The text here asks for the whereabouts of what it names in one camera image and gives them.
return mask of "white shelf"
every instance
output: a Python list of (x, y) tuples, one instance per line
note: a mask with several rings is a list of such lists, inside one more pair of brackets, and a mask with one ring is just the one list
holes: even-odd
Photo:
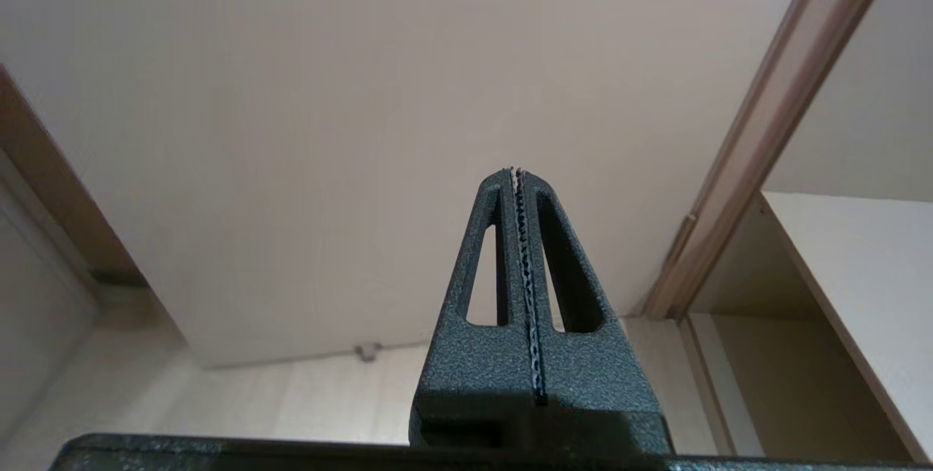
[(933, 204), (763, 192), (907, 449), (933, 454)]

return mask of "wooden door frame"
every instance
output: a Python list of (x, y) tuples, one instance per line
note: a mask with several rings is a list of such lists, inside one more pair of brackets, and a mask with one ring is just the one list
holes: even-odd
[(644, 314), (680, 319), (873, 0), (792, 0)]

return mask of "textured metal part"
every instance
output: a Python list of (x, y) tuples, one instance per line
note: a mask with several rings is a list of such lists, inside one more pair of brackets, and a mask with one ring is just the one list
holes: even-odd
[(51, 471), (276, 471), (587, 469), (655, 471), (909, 471), (915, 464), (813, 464), (766, 459), (646, 457), (607, 461), (536, 452), (406, 448), (236, 438), (84, 435), (68, 442)]
[[(467, 322), (496, 226), (499, 326)], [(547, 272), (567, 332), (554, 329)], [(550, 185), (510, 170), (480, 185), (411, 407), (411, 445), (606, 458), (670, 454), (662, 411)]]

